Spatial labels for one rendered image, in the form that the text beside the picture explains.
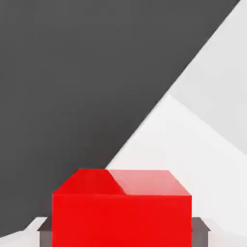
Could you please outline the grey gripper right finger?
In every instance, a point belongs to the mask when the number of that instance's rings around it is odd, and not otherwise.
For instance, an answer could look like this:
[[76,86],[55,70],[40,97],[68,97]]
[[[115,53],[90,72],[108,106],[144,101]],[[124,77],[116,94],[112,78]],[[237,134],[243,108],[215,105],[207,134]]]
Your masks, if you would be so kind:
[[223,230],[213,219],[192,217],[192,247],[247,247],[247,237]]

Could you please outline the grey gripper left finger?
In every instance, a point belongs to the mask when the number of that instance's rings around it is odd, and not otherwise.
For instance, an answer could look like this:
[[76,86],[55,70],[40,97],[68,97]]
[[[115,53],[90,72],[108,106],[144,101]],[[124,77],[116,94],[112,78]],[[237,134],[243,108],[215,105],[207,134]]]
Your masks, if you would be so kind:
[[36,217],[23,231],[0,237],[0,247],[52,247],[52,217]]

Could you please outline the small red cube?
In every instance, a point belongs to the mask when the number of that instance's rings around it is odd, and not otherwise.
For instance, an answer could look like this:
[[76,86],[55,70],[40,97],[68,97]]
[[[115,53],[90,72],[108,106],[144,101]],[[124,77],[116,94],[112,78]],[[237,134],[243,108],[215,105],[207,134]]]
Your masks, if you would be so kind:
[[192,247],[192,195],[167,170],[79,169],[52,195],[52,247]]

